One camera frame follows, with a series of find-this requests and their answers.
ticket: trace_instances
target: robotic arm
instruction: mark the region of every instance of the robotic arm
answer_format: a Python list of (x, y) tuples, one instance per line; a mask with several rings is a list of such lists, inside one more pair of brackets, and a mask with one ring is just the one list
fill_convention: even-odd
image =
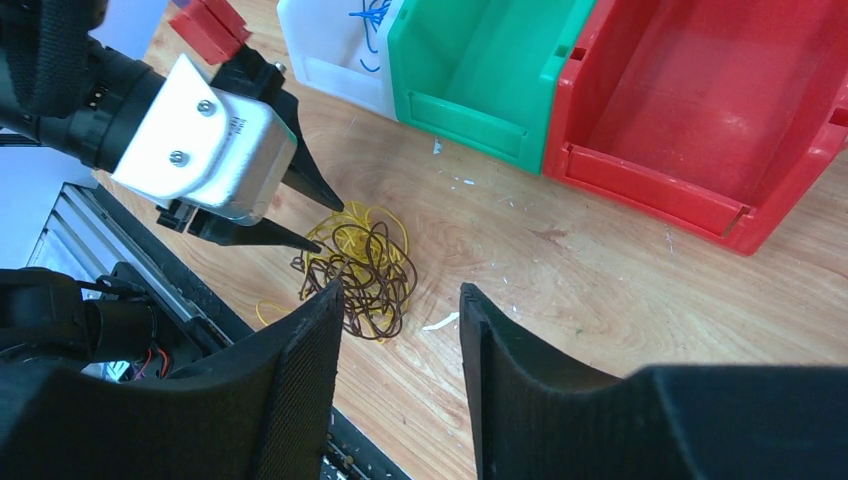
[(225, 0), (193, 0), (170, 23), (221, 66), (208, 79), (182, 55), (163, 77), (88, 35), (107, 4), (0, 0), (0, 125), (109, 172), (175, 231), (318, 251), (264, 218), (281, 181), (344, 205), (303, 140), (282, 68), (245, 44), (244, 20)]

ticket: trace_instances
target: table surface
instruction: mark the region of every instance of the table surface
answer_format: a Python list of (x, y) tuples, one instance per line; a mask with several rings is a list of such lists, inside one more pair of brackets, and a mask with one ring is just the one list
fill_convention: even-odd
[[(254, 32), (249, 44), (290, 66), (275, 2), (232, 3)], [(166, 73), (189, 50), (163, 21), (146, 61)], [(286, 88), (330, 185), (345, 200), (390, 208), (410, 231), (421, 282), (403, 333), (384, 345), (345, 335), (335, 404), (414, 478), (475, 475), (459, 330), (422, 330), (458, 310), (462, 282), (619, 376), (658, 362), (848, 363), (845, 156), (743, 258), (465, 147), (443, 140), (436, 155), (433, 135), (302, 87), (291, 73)], [(148, 201), (98, 178), (254, 328), (260, 299), (298, 305), (295, 251), (175, 234), (155, 224)], [(282, 186), (268, 216), (305, 233), (328, 214)]]

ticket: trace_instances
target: tangled wire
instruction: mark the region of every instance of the tangled wire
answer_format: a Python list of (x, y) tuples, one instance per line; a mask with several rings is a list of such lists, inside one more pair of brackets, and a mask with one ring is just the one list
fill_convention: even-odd
[[(301, 300), (321, 291), (333, 279), (341, 279), (344, 329), (356, 337), (382, 343), (403, 329), (403, 315), (418, 284), (418, 272), (409, 258), (409, 238), (400, 220), (384, 208), (366, 209), (358, 202), (345, 207), (307, 234), (323, 251), (301, 252), (291, 266), (304, 274)], [(374, 212), (382, 212), (397, 224), (403, 247), (389, 238), (386, 222), (372, 222)]]

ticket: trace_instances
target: red block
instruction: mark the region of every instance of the red block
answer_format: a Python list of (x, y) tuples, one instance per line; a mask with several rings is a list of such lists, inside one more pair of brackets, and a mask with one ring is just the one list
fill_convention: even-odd
[(544, 174), (743, 255), (848, 137), (848, 2), (598, 0)]
[(168, 23), (210, 65), (233, 58), (250, 37), (226, 0), (193, 0)]

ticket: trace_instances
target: screw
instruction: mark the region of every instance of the screw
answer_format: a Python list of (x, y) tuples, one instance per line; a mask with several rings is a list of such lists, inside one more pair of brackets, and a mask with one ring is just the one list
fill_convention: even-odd
[(212, 114), (215, 113), (215, 104), (209, 100), (201, 100), (197, 104), (197, 111), (204, 117), (211, 117)]
[(186, 163), (188, 163), (188, 154), (179, 150), (174, 150), (171, 152), (171, 156), (168, 159), (175, 167), (183, 167)]

